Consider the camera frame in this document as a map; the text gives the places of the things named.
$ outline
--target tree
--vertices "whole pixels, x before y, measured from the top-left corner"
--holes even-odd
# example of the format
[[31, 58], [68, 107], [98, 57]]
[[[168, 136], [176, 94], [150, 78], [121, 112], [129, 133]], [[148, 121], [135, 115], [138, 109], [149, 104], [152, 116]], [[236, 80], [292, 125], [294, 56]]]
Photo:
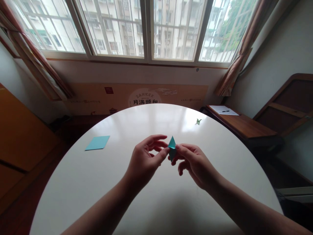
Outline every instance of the tree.
[[[257, 0], [232, 0], [228, 12], [228, 18], [224, 20], [221, 31], [218, 37], [224, 37], [221, 45], [217, 48], [219, 52], [224, 51], [227, 46], [227, 51], [236, 50], [240, 40], [249, 23], [249, 19]], [[251, 10], [249, 13], [237, 17], [239, 14]]]

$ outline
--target curtain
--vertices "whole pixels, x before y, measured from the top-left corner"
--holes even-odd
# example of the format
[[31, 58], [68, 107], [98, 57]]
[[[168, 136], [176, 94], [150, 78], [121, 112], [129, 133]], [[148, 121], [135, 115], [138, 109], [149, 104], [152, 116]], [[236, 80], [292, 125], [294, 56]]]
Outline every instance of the curtain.
[[238, 56], [228, 68], [226, 74], [215, 88], [215, 94], [218, 96], [230, 96], [235, 81], [243, 68], [250, 49], [256, 40], [263, 25], [268, 19], [270, 13], [273, 11], [277, 1], [259, 0], [256, 3], [253, 16], [247, 26], [245, 34], [242, 37], [242, 42], [239, 48]]
[[33, 74], [42, 90], [51, 101], [67, 100], [73, 96], [70, 88], [61, 80], [28, 36], [24, 33], [12, 10], [4, 1], [0, 1], [0, 25], [7, 34], [16, 51]]

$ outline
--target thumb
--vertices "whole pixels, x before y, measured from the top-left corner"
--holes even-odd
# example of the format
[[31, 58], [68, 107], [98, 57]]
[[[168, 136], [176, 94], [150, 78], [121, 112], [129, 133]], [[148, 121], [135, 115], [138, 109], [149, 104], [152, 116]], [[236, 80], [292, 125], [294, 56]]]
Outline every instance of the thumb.
[[189, 162], [192, 162], [195, 158], [195, 154], [193, 152], [191, 152], [189, 149], [187, 149], [186, 147], [177, 144], [175, 146], [175, 149], [177, 151], [177, 153], [179, 153], [180, 155], [182, 155], [184, 158], [186, 158]]
[[152, 160], [154, 161], [154, 164], [159, 166], [164, 161], [164, 159], [166, 158], [169, 152], [170, 152], [170, 148], [162, 149], [157, 155], [155, 155], [152, 158]]

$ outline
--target glossy tabletop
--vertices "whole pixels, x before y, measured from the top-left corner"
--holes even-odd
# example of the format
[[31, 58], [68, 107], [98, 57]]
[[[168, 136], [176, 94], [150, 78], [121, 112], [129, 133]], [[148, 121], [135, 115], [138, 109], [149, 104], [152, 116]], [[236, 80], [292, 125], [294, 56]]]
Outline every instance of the glossy tabletop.
[[[198, 145], [213, 166], [253, 198], [282, 213], [274, 190], [250, 151], [212, 118], [171, 104], [122, 110], [87, 131], [52, 174], [38, 204], [31, 235], [60, 234], [124, 175], [134, 146], [152, 134]], [[95, 136], [104, 149], [85, 151]], [[134, 199], [115, 234], [242, 234], [222, 208], [167, 159]]]

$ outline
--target cabinet door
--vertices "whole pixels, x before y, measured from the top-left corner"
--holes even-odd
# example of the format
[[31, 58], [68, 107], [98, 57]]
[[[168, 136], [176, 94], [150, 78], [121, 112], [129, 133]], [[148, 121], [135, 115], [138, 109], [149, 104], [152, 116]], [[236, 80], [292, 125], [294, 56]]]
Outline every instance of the cabinet door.
[[30, 171], [59, 138], [0, 84], [0, 159]]
[[24, 174], [12, 170], [6, 166], [0, 165], [0, 198], [4, 196]]

